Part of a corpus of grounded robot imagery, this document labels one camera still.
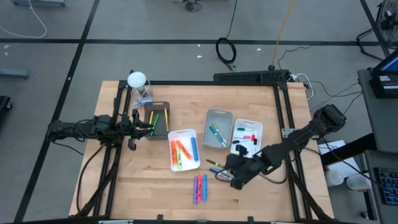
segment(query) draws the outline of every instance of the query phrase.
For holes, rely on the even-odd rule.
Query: wooden table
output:
[[[311,119],[304,87],[301,83],[289,83],[289,96],[296,128],[302,128]],[[113,99],[118,82],[103,82],[95,110],[96,115],[112,114]],[[163,214],[165,220],[224,220],[244,221],[253,216],[255,221],[293,221],[289,184],[272,184],[257,176],[235,190],[228,183],[220,182],[208,171],[211,164],[205,159],[225,163],[229,149],[210,149],[201,143],[206,111],[209,108],[228,110],[234,119],[243,118],[263,124],[261,146],[281,142],[280,128],[272,87],[268,86],[185,86],[151,85],[156,101],[170,103],[170,130],[194,129],[198,135],[201,166],[197,170],[173,172],[170,170],[169,144],[167,140],[137,141],[137,150],[130,151],[124,141],[119,165],[111,218],[156,219]],[[315,141],[309,148],[316,149]],[[99,142],[89,140],[82,166],[99,148]],[[102,150],[88,165],[81,185],[80,206],[92,196],[98,186],[103,163]],[[303,150],[301,153],[307,188],[319,206],[333,216],[320,157]],[[208,201],[193,204],[193,177],[208,174]],[[285,166],[277,169],[269,178],[282,180]],[[108,193],[104,193],[103,202]],[[76,213],[74,196],[70,214]],[[298,195],[300,214],[305,218],[301,195]],[[102,203],[100,214],[104,213]]]

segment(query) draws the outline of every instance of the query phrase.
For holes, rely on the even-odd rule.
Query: blue marker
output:
[[[226,175],[226,174],[224,174],[224,173],[222,173],[222,172],[219,172],[218,170],[209,169],[209,171],[212,172],[212,173],[214,173],[214,174],[218,174],[218,175],[224,177],[225,179],[228,179],[228,180],[231,180],[231,179],[232,179],[232,177],[230,177],[230,176],[228,176],[228,175]]]
[[[193,204],[198,203],[198,177],[193,179]]]
[[[207,175],[203,175],[203,201],[207,201]]]
[[[191,137],[191,143],[192,143],[193,159],[197,161],[199,160],[198,149],[197,149],[197,141],[194,137]]]
[[[222,140],[222,138],[220,137],[220,135],[217,134],[216,130],[215,130],[212,126],[209,126],[209,128],[210,128],[211,132],[216,136],[216,138],[218,139],[218,141],[225,147],[224,141]]]

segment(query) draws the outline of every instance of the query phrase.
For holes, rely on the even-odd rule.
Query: gray tray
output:
[[[145,137],[149,140],[164,140],[167,139],[169,131],[166,129],[166,118],[164,109],[167,109],[167,117],[169,119],[169,131],[170,131],[170,104],[165,101],[158,101],[144,104],[145,118],[144,121],[149,123],[150,112],[154,112],[152,124],[155,122],[156,115],[159,114],[159,120],[157,121],[156,129],[152,136],[146,135]]]
[[[231,144],[231,135],[233,127],[234,115],[229,111],[210,109],[206,114],[205,122],[205,132],[203,134],[203,144],[208,147],[214,147],[219,149],[225,149]],[[227,144],[224,147],[216,138],[216,136],[211,132],[210,126],[214,122],[217,128],[224,136]]]

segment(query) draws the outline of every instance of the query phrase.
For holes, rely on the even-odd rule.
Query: gray floor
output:
[[[368,0],[375,13],[379,1]],[[67,0],[65,9],[35,8],[49,29],[47,39],[79,39],[93,0]],[[91,26],[90,39],[217,39],[226,35],[234,1],[202,1],[203,9],[189,13],[168,1],[101,0]],[[239,1],[230,39],[275,40],[289,0]],[[41,26],[26,7],[0,2],[0,26],[25,35],[40,35]],[[301,0],[295,3],[283,40],[354,40],[370,28],[358,0]],[[0,30],[0,38],[11,38]],[[375,41],[372,34],[366,40]],[[67,76],[75,44],[0,44],[0,67],[26,69],[29,80],[0,78],[0,95],[9,95],[14,109],[0,132],[0,223],[11,222],[40,151],[47,125]],[[278,58],[285,50],[279,47]],[[236,71],[265,70],[272,60],[273,45],[237,45]],[[379,47],[366,49],[380,57]],[[356,71],[378,61],[357,47],[314,46],[288,53],[282,68],[305,73],[338,93],[357,81]],[[212,80],[214,73],[228,72],[215,54],[214,45],[115,45],[86,44],[61,113],[61,120],[77,121],[92,116],[103,80],[127,77],[130,69],[144,72],[151,80]],[[315,107],[328,99],[319,84],[308,104]],[[360,90],[352,87],[348,92]],[[341,110],[355,96],[334,98]],[[350,142],[371,132],[362,97],[347,112],[348,122],[329,140]],[[84,151],[85,144],[67,141]],[[62,218],[68,215],[78,177],[81,156],[51,145],[34,190],[27,220]],[[345,186],[330,188],[336,218],[367,222],[361,193]]]

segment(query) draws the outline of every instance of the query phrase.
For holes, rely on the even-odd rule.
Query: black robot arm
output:
[[[306,127],[296,130],[279,144],[273,144],[261,149],[253,158],[230,154],[225,168],[234,175],[231,187],[241,190],[251,179],[260,172],[271,173],[287,158],[290,151],[303,149],[312,136],[336,132],[345,124],[345,116],[334,106],[326,105],[314,114],[314,118]]]
[[[128,115],[122,115],[118,123],[109,115],[94,116],[93,119],[84,119],[77,123],[57,120],[49,125],[46,137],[50,141],[65,138],[75,138],[78,141],[97,139],[101,145],[116,147],[122,143],[125,136],[130,136],[128,146],[131,150],[135,150],[134,140],[140,140],[151,133],[153,130],[148,129],[151,127],[151,124],[139,120],[139,113],[134,109],[132,121]]]

